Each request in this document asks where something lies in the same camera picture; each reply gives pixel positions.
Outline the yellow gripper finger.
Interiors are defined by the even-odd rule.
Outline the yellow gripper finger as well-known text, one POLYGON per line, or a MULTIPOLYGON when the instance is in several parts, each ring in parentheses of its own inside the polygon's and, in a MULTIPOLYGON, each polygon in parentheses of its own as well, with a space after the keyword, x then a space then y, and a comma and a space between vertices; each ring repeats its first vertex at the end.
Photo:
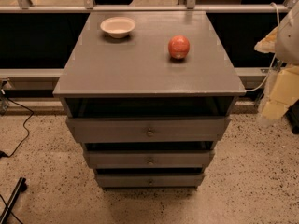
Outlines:
POLYGON ((261 110, 263 118, 278 120, 299 100, 299 67, 288 66, 278 72, 261 110))
POLYGON ((274 53, 278 28, 274 28, 266 37, 256 43, 254 49, 261 53, 274 53))

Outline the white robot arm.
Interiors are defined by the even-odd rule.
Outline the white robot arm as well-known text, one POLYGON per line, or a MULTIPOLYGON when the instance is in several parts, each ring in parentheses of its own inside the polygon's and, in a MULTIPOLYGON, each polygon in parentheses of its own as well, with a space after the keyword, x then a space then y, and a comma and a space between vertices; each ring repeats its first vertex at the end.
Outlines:
POLYGON ((274 53, 287 64, 275 79, 267 81, 267 92, 260 114, 264 119, 278 120, 299 100, 299 3, 296 3, 254 49, 261 53, 274 53))

